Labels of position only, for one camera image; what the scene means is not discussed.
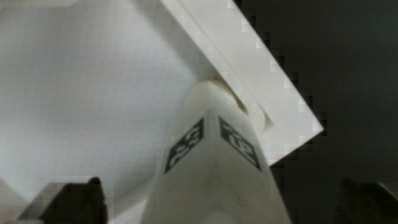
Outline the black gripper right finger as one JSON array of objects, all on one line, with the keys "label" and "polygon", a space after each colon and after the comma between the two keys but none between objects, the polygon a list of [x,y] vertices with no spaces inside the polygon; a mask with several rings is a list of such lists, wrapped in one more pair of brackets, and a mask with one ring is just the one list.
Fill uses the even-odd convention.
[{"label": "black gripper right finger", "polygon": [[398,224],[398,182],[342,181],[335,224]]}]

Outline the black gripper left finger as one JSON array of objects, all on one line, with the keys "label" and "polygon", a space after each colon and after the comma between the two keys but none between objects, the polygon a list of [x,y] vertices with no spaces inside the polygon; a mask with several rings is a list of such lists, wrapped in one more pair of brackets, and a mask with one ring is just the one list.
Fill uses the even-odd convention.
[{"label": "black gripper left finger", "polygon": [[27,224],[109,224],[102,180],[50,183],[20,215]]}]

